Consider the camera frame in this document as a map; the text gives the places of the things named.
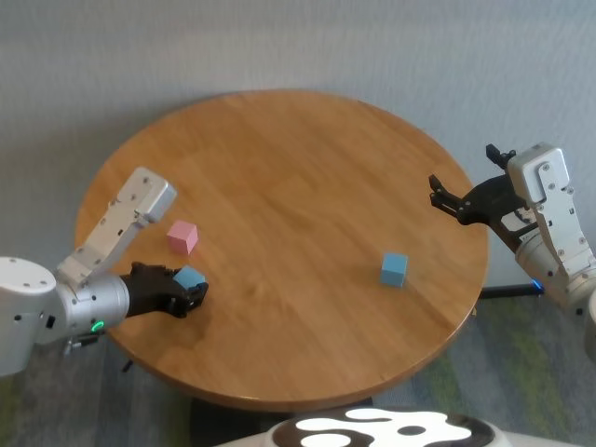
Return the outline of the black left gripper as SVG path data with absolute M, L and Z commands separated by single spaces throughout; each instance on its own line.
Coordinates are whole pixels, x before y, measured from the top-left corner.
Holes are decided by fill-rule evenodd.
M 129 294 L 127 317 L 162 312 L 175 318 L 186 318 L 202 306 L 208 283 L 186 289 L 173 280 L 179 271 L 179 268 L 165 265 L 133 263 L 130 273 L 120 277 Z

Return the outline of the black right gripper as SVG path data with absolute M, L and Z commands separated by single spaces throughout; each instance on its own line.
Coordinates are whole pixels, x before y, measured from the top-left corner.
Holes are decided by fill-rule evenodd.
M 493 164 L 506 171 L 509 160 L 517 152 L 501 152 L 490 143 L 485 146 L 485 154 Z M 503 224 L 504 216 L 519 209 L 528 210 L 525 201 L 516 195 L 507 174 L 476 185 L 463 198 L 449 192 L 434 174 L 428 177 L 428 182 L 431 189 L 429 199 L 434 208 L 454 217 L 462 225 L 487 225 L 511 251 L 518 250 L 522 235 L 535 229 L 534 223 L 529 223 L 520 230 L 509 230 Z

